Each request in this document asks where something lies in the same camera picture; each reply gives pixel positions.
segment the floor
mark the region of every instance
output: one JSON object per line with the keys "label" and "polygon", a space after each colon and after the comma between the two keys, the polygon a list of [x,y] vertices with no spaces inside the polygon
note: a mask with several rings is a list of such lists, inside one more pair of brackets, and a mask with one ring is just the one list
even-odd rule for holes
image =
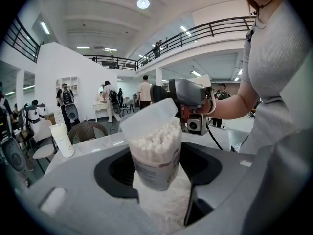
{"label": "floor", "polygon": [[[103,125],[107,132],[108,135],[114,134],[118,132],[118,127],[119,127],[119,122],[116,121],[115,118],[113,118],[113,122],[112,123],[108,123],[108,118],[100,118],[98,119],[98,123],[100,123],[101,125]],[[243,131],[246,135],[246,133],[249,133],[252,126],[253,126],[253,119],[246,117],[242,117],[239,119],[235,119],[235,120],[224,120],[223,124],[225,124],[225,129],[231,129],[231,130],[240,130]],[[225,144],[223,143],[223,141],[225,141],[224,137],[224,132],[223,131],[212,131],[212,133],[214,133],[215,138],[217,139],[218,142],[221,143],[221,146],[223,147],[223,149],[228,149],[229,150],[229,145],[233,145],[234,143],[237,142],[238,138],[242,139],[242,134],[240,134],[240,137],[237,136],[238,133],[234,133],[234,134],[229,134],[229,142]],[[95,135],[96,138],[100,138],[103,136],[103,134],[98,130],[95,129]],[[74,143],[78,143],[79,141],[77,139],[74,139]],[[51,140],[48,139],[44,142],[42,142],[39,146],[43,146],[46,144],[51,143]],[[28,157],[31,158],[32,157],[32,151],[28,152]],[[37,160],[32,160],[30,159],[30,161],[33,164],[33,170],[26,170],[27,173],[27,178],[29,179],[30,184],[35,183],[37,180],[39,180],[40,178],[43,177],[43,172],[41,171]],[[40,164],[43,168],[43,170],[45,171],[49,165],[49,162],[46,159],[40,159]],[[21,173],[17,173],[16,171],[14,171],[10,166],[8,165],[4,165],[3,166],[5,168],[5,172],[8,176],[8,178],[10,179],[10,181],[12,182],[12,186],[14,186],[15,189],[20,190],[20,191],[24,191],[27,189],[26,187],[26,175],[23,175]]]}

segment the ceiling light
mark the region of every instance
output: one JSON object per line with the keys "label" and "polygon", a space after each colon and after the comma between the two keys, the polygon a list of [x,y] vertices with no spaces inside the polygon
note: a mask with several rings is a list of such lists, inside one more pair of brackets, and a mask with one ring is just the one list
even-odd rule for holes
{"label": "ceiling light", "polygon": [[45,23],[44,23],[44,22],[41,22],[40,24],[41,24],[41,26],[43,27],[45,33],[46,33],[47,35],[50,35],[50,32],[48,31],[48,28],[47,28],[47,26],[45,25]]}
{"label": "ceiling light", "polygon": [[187,29],[184,26],[180,27],[183,31],[187,31]]}
{"label": "ceiling light", "polygon": [[195,75],[195,76],[201,76],[199,73],[197,73],[196,71],[192,71],[191,72],[193,75]]}
{"label": "ceiling light", "polygon": [[33,88],[33,87],[35,87],[35,85],[27,86],[24,88],[24,90],[29,89],[29,88]]}
{"label": "ceiling light", "polygon": [[146,9],[149,7],[149,5],[150,5],[150,3],[148,0],[139,0],[137,2],[137,7],[140,9]]}
{"label": "ceiling light", "polygon": [[116,49],[105,48],[104,50],[117,51]]}

